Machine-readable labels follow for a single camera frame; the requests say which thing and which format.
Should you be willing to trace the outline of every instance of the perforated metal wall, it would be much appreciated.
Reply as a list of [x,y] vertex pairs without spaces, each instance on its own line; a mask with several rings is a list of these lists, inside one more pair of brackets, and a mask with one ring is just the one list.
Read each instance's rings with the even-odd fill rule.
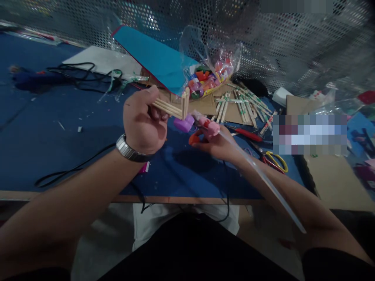
[[333,82],[337,99],[375,88],[374,8],[333,0],[330,14],[266,14],[256,0],[2,0],[0,18],[84,46],[116,48],[124,23],[179,49],[186,25],[206,41],[243,42],[238,75],[299,96]]

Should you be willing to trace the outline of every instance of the black power cord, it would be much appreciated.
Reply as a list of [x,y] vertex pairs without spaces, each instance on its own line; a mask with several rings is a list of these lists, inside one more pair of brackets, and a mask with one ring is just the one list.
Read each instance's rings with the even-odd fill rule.
[[[72,173],[72,172],[77,172],[77,171],[80,171],[82,170],[83,168],[81,168],[84,164],[88,163],[89,161],[93,160],[95,157],[97,157],[98,155],[100,155],[101,153],[103,153],[104,151],[112,148],[112,147],[115,147],[116,146],[116,143],[112,143],[108,146],[106,146],[105,148],[101,149],[98,153],[96,153],[94,156],[90,157],[89,159],[87,159],[86,161],[82,162],[81,164],[75,166],[74,168],[68,170],[68,171],[61,171],[61,172],[56,172],[56,173],[52,173],[52,174],[48,174],[44,177],[41,177],[40,179],[38,179],[35,183],[34,183],[34,186],[35,187],[38,187],[38,188],[44,188],[44,187],[47,187],[55,182],[57,182],[58,180],[60,180],[61,178],[63,178],[64,176],[68,175],[69,173]],[[58,176],[56,178],[54,178],[53,180],[50,180],[49,182],[41,185],[41,183],[43,181],[45,181],[46,179],[48,178],[51,178],[51,177],[54,177],[54,176]],[[142,202],[142,211],[141,213],[143,213],[148,207],[151,207],[152,205],[154,205],[154,203],[152,204],[149,204],[148,206],[145,207],[145,204],[146,204],[146,199],[144,197],[144,195],[142,194],[141,190],[139,189],[139,187],[133,183],[132,181],[130,182],[131,186],[133,187],[133,189],[137,192],[138,194],[138,197],[139,197],[139,200]]]
[[[40,179],[38,179],[35,183],[34,183],[34,186],[35,187],[39,187],[39,188],[43,188],[43,187],[47,187],[55,182],[57,182],[59,179],[61,179],[62,177],[66,176],[67,174],[71,173],[71,172],[76,172],[76,171],[80,171],[82,170],[83,168],[80,168],[82,167],[84,164],[86,164],[87,162],[93,160],[96,156],[98,156],[99,154],[103,153],[104,151],[112,148],[116,146],[116,143],[112,143],[108,146],[106,146],[105,148],[101,149],[97,154],[95,154],[94,156],[90,157],[89,159],[87,159],[86,161],[82,162],[81,164],[79,164],[78,166],[75,166],[74,168],[68,170],[68,171],[61,171],[61,172],[56,172],[56,173],[52,173],[52,174],[49,174],[49,175],[46,175]],[[54,178],[53,180],[45,183],[44,185],[40,185],[43,181],[45,181],[46,179],[50,178],[50,177],[53,177],[53,176],[57,176],[59,175],[58,177]]]
[[[89,69],[80,69],[80,68],[74,67],[74,66],[82,66],[82,65],[87,65],[87,64],[91,65]],[[82,91],[92,91],[92,92],[98,92],[98,93],[104,94],[105,92],[101,91],[101,90],[97,90],[97,89],[93,89],[93,88],[83,88],[83,87],[81,87],[80,83],[82,83],[82,82],[102,82],[102,83],[109,84],[110,81],[103,81],[103,80],[105,78],[108,78],[108,77],[110,78],[112,71],[118,71],[120,73],[120,76],[114,78],[111,91],[113,91],[114,89],[116,89],[117,87],[119,87],[122,84],[121,79],[122,79],[123,73],[120,69],[111,70],[107,74],[100,74],[100,73],[92,72],[92,70],[95,68],[95,66],[96,65],[92,62],[82,62],[82,63],[77,63],[77,64],[60,64],[57,67],[48,67],[47,71],[61,74],[62,76],[67,78],[67,80],[71,81],[77,89],[82,90]],[[71,73],[71,72],[83,72],[84,75],[82,77],[74,77],[74,76],[68,74],[68,73]],[[88,79],[88,76],[90,74],[92,74],[95,78]]]
[[[57,182],[58,180],[60,180],[61,178],[63,178],[64,176],[68,175],[69,173],[72,173],[72,172],[77,172],[77,171],[80,171],[82,170],[83,168],[81,168],[84,164],[88,163],[89,161],[93,160],[95,157],[97,157],[98,155],[100,155],[101,153],[103,153],[104,151],[112,148],[112,147],[115,147],[116,146],[116,143],[112,143],[106,147],[104,147],[103,149],[101,149],[99,152],[97,152],[94,156],[90,157],[89,159],[87,159],[86,161],[82,162],[81,164],[75,166],[74,168],[68,170],[68,171],[61,171],[61,172],[56,172],[56,173],[52,173],[52,174],[48,174],[44,177],[41,177],[40,179],[38,179],[35,183],[34,183],[34,186],[35,187],[38,187],[38,188],[44,188],[44,187],[47,187],[55,182]],[[225,173],[226,175],[228,175],[228,170],[227,170],[227,165],[225,163],[225,161],[223,162],[224,163],[224,168],[225,168]],[[54,177],[54,176],[58,176],[56,178],[54,178],[53,180],[50,180],[49,182],[41,185],[41,183],[43,181],[45,181],[46,179],[48,178],[51,178],[51,177]],[[139,200],[142,202],[142,210],[141,210],[141,214],[149,207],[151,207],[152,205],[154,205],[154,203],[151,203],[147,206],[146,205],[146,199],[144,197],[144,195],[142,194],[141,190],[139,189],[139,187],[133,183],[132,181],[130,182],[131,186],[133,187],[133,189],[135,190],[135,192],[137,192],[137,195],[139,197]],[[224,219],[222,220],[219,220],[217,222],[223,222],[225,221],[228,217],[229,217],[229,185],[228,186],[228,191],[227,191],[227,208],[228,208],[228,211],[227,211],[227,215],[225,216]]]
[[[225,175],[228,177],[227,164],[225,163],[225,161],[223,161],[223,164],[224,164],[224,169],[225,169]],[[227,187],[228,187],[228,189],[227,189],[227,215],[225,216],[225,218],[223,218],[221,220],[218,220],[216,222],[223,222],[229,217],[229,212],[230,212],[230,208],[229,208],[229,184],[227,185]],[[181,207],[180,204],[177,204],[177,206],[180,208],[181,211],[185,212],[185,210]]]

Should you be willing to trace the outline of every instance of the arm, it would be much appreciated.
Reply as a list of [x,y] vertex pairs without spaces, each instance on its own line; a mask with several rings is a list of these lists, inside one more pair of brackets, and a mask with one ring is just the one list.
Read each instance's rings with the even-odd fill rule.
[[[229,131],[224,126],[221,126],[221,131],[230,136]],[[234,164],[247,181],[262,194],[275,210],[287,215],[284,207],[268,186],[266,186],[258,173],[220,135],[211,139],[210,143],[199,143],[193,146],[210,153],[218,159]],[[308,249],[327,247],[347,252],[373,265],[369,256],[351,233],[329,209],[323,206],[316,196],[288,176],[279,173],[257,159],[253,158],[253,160],[279,190],[305,227],[307,234],[300,233],[296,228],[294,231],[301,256]]]
[[[141,153],[154,154],[165,141],[168,116],[160,120],[154,108],[148,115],[158,95],[150,88],[124,105],[127,143]],[[0,228],[0,279],[43,267],[70,269],[77,239],[142,166],[115,149],[26,204]]]

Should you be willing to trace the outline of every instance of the white cloth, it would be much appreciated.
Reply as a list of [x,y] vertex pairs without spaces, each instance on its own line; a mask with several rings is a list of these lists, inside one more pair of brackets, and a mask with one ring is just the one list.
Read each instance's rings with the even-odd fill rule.
[[[225,218],[226,205],[180,205],[186,212],[205,213],[215,221]],[[182,212],[176,204],[155,204],[141,214],[142,204],[133,204],[134,244],[133,251],[146,243],[159,227]],[[239,206],[230,205],[228,218],[220,224],[237,235]]]

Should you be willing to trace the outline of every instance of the blue paper sheet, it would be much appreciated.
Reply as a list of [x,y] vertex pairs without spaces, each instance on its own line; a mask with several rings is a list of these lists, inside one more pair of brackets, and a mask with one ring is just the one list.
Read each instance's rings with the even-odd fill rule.
[[128,26],[121,26],[113,37],[170,92],[181,96],[182,62],[190,66],[197,61]]
[[375,134],[375,127],[362,113],[358,112],[350,120],[348,120],[348,140],[352,144],[351,151],[357,157],[360,157],[364,151],[361,144],[361,139],[363,137],[363,129],[366,129],[367,134],[370,138]]

